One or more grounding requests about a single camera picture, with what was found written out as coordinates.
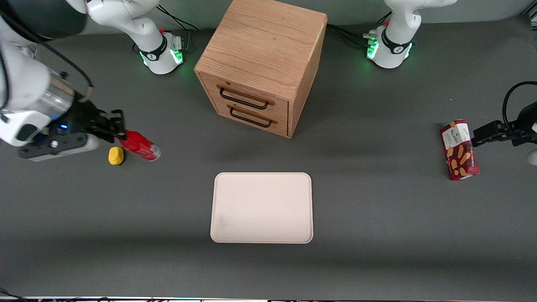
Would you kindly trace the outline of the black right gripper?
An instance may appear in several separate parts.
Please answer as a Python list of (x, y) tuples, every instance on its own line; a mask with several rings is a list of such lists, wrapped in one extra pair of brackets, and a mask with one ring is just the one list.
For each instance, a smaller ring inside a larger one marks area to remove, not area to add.
[[(93, 121), (99, 116), (99, 123), (103, 128), (92, 128)], [(42, 131), (42, 140), (61, 131), (88, 133), (104, 141), (126, 140), (125, 116), (123, 110), (120, 109), (106, 112), (98, 109), (91, 101), (75, 101), (65, 114), (53, 120)]]

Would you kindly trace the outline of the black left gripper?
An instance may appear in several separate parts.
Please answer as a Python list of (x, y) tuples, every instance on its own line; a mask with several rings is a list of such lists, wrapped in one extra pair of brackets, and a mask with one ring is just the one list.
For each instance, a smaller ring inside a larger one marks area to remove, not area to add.
[(511, 140), (514, 147), (525, 143), (537, 144), (537, 134), (533, 127), (537, 122), (537, 102), (524, 107), (511, 124), (493, 121), (473, 131), (472, 146)]

